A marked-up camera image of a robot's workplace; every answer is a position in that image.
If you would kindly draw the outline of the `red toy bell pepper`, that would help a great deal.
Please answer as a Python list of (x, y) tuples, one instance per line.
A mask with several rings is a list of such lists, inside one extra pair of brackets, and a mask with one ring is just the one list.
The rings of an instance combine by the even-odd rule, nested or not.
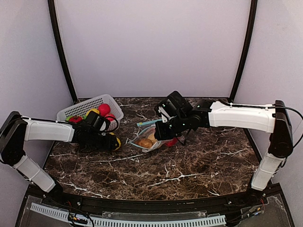
[(165, 145), (167, 147), (173, 147), (176, 143), (178, 142), (178, 139), (177, 138), (174, 138), (172, 140), (169, 140), (167, 142), (165, 142)]

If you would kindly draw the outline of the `yellow orange toy peach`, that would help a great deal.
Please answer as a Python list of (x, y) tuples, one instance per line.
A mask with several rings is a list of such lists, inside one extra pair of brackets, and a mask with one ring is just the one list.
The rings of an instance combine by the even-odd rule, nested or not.
[(147, 137), (147, 139), (149, 139), (152, 143), (155, 143), (155, 142), (157, 142), (157, 140), (155, 139), (155, 137), (154, 137), (154, 134), (153, 133), (151, 133), (148, 137)]

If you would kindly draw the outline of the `clear zip bag blue zipper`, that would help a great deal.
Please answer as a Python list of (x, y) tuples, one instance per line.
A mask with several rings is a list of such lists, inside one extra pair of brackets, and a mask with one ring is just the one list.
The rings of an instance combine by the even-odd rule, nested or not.
[(171, 134), (162, 120), (140, 122), (137, 126), (140, 132), (133, 143), (141, 148), (143, 152), (156, 150), (162, 145), (172, 147), (178, 142), (178, 139)]

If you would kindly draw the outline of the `brown toy potato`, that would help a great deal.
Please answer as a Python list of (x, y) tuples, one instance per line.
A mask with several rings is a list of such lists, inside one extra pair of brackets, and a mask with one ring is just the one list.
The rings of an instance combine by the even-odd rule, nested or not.
[(137, 140), (135, 142), (135, 144), (137, 144), (137, 145), (139, 145), (140, 147), (143, 147), (143, 148), (151, 148), (153, 146), (153, 143), (147, 138), (142, 138), (140, 140)]

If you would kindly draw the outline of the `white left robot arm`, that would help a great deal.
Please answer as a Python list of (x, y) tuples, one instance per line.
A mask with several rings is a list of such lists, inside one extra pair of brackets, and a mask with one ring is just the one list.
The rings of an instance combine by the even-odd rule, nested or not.
[(30, 156), (42, 149), (46, 154), (54, 141), (117, 150), (120, 139), (110, 130), (110, 120), (89, 113), (78, 122), (36, 119), (11, 112), (0, 128), (0, 161), (47, 194), (62, 191), (61, 185)]

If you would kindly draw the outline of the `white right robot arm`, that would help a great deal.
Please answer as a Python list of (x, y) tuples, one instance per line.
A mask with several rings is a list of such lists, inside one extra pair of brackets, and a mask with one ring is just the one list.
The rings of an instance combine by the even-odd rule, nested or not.
[(156, 122), (154, 137), (170, 140), (184, 131), (198, 128), (235, 127), (269, 133), (269, 146), (250, 186), (262, 191), (282, 162), (292, 154), (292, 126), (284, 103), (277, 100), (273, 105), (235, 105), (224, 101), (200, 100), (195, 106), (190, 103), (161, 102), (156, 111), (162, 117)]

